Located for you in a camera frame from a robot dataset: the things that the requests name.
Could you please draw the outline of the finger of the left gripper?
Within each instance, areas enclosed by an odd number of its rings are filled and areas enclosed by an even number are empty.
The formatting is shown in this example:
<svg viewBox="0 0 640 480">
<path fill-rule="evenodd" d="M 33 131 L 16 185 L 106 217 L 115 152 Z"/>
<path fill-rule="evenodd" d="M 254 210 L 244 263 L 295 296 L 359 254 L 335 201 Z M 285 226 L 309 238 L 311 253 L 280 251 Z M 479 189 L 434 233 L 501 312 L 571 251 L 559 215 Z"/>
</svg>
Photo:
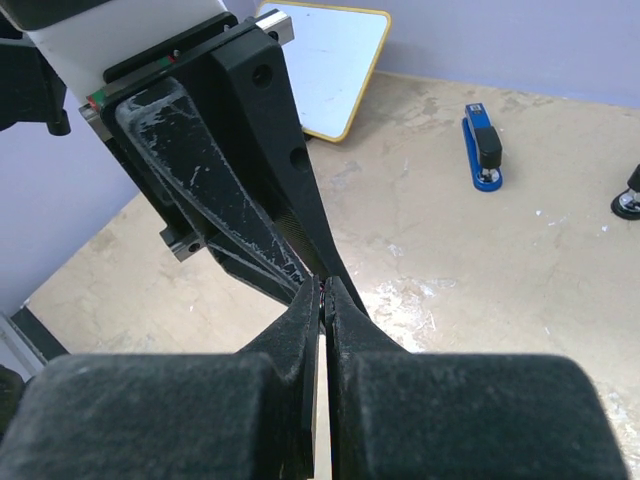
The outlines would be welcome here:
<svg viewBox="0 0 640 480">
<path fill-rule="evenodd" d="M 123 100 L 114 119 L 223 270 L 290 304 L 309 274 L 241 185 L 187 90 L 164 79 Z"/>
<path fill-rule="evenodd" d="M 148 166 L 123 135 L 114 110 L 164 79 L 177 80 L 241 185 L 266 212 L 308 277 L 337 277 L 357 299 L 322 204 L 280 41 L 279 35 L 254 22 L 238 23 L 171 63 L 154 63 L 151 72 L 121 89 L 105 83 L 102 121 L 128 156 Z"/>
</svg>

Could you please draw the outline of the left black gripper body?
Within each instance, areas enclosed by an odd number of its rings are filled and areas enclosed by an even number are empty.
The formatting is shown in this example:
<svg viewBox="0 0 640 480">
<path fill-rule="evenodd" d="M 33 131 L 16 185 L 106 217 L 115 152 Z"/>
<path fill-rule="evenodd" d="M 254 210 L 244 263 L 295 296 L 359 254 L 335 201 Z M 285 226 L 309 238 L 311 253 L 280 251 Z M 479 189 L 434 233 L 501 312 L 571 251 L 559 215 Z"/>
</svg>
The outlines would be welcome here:
<svg viewBox="0 0 640 480">
<path fill-rule="evenodd" d="M 229 12 L 215 15 L 145 51 L 127 55 L 123 61 L 104 71 L 103 80 L 106 84 L 121 89 L 133 82 L 136 77 L 151 72 L 154 63 L 171 63 L 182 52 L 196 47 L 237 24 L 237 18 Z M 160 232 L 160 236 L 167 247 L 177 259 L 189 258 L 204 247 L 204 242 L 198 239 L 193 228 L 150 168 L 128 156 L 113 139 L 99 117 L 99 110 L 98 102 L 89 99 L 87 104 L 80 108 L 80 113 L 165 222 L 166 227 Z"/>
</svg>

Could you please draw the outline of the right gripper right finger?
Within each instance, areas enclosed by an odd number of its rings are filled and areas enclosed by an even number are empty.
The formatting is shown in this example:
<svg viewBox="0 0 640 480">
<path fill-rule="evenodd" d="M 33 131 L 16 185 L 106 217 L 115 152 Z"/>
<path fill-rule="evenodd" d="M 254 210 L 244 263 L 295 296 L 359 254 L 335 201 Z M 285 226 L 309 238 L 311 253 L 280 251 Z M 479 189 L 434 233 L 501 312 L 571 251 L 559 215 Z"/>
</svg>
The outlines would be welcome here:
<svg viewBox="0 0 640 480">
<path fill-rule="evenodd" d="M 325 286 L 337 479 L 624 479 L 595 387 L 541 354 L 411 353 Z"/>
</svg>

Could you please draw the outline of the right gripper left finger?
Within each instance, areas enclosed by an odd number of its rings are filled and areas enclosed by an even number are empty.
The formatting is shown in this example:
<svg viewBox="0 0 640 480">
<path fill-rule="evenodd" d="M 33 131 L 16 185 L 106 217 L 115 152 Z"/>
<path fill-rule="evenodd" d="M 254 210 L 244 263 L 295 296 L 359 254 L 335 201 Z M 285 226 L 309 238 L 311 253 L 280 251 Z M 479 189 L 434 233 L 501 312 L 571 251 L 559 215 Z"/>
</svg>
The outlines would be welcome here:
<svg viewBox="0 0 640 480">
<path fill-rule="evenodd" d="M 1 444 L 5 479 L 309 479 L 320 284 L 233 354 L 61 356 Z"/>
</svg>

